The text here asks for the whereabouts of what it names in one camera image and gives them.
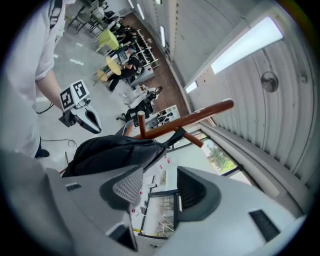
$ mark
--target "wooden handle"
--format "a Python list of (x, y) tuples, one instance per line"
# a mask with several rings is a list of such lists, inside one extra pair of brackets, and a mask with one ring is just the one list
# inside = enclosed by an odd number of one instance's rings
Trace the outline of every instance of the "wooden handle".
[(194, 123), (200, 122), (203, 119), (211, 117), (214, 114), (229, 110), (233, 106), (234, 106), (234, 102), (232, 101), (232, 99), (228, 99), (226, 101), (222, 101), (217, 104), (200, 109), (200, 110), (198, 110), (194, 113), (188, 114), (184, 117), (180, 117), (177, 120), (168, 122), (168, 123), (166, 123), (160, 127), (157, 127), (155, 129), (148, 130), (145, 133), (144, 137), (142, 137), (142, 135), (139, 134), (139, 135), (135, 136), (134, 138), (136, 138), (138, 140), (155, 139), (159, 136), (165, 135), (165, 134), (173, 131), (177, 127), (192, 125)]
[(140, 129), (140, 136), (142, 139), (146, 137), (146, 120), (145, 120), (145, 112), (139, 111), (138, 113), (138, 124)]
[(198, 146), (199, 148), (201, 148), (201, 147), (204, 145), (204, 143), (203, 143), (200, 139), (196, 138), (195, 136), (191, 135), (191, 134), (188, 133), (188, 132), (186, 132), (185, 134), (183, 134), (183, 137), (186, 138), (186, 139), (187, 139), (188, 141), (190, 141), (191, 143), (193, 143), (193, 144), (195, 144), (196, 146)]
[(130, 136), (133, 128), (134, 128), (134, 124), (131, 123), (131, 124), (129, 125), (129, 127), (126, 129), (126, 131), (125, 131), (125, 133), (124, 133), (124, 136)]

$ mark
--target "white robot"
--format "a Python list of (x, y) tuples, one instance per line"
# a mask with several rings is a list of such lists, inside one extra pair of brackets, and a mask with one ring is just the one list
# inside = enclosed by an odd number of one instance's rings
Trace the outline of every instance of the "white robot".
[(78, 80), (60, 93), (63, 115), (59, 120), (67, 127), (79, 123), (93, 134), (101, 133), (101, 122), (96, 110), (90, 106), (91, 98), (84, 81)]

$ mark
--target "fluorescent light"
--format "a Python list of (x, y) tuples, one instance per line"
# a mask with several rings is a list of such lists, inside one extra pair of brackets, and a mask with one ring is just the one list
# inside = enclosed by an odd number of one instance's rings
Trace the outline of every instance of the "fluorescent light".
[(192, 84), (190, 84), (187, 88), (185, 88), (186, 93), (190, 93), (194, 89), (198, 88), (198, 84), (196, 81), (194, 81)]
[(140, 12), (141, 18), (144, 20), (144, 19), (145, 19), (145, 16), (144, 16), (144, 13), (143, 13), (142, 10), (141, 10), (140, 4), (137, 3), (136, 6), (138, 6), (138, 10), (139, 10), (139, 12)]
[(274, 21), (270, 17), (266, 17), (222, 53), (211, 64), (211, 68), (217, 74), (233, 63), (282, 38), (284, 36)]
[(131, 5), (131, 8), (134, 9), (134, 4), (131, 2), (131, 0), (128, 0), (129, 1), (129, 4)]
[(160, 34), (161, 34), (162, 47), (166, 47), (166, 38), (165, 38), (165, 28), (164, 28), (164, 26), (160, 26)]

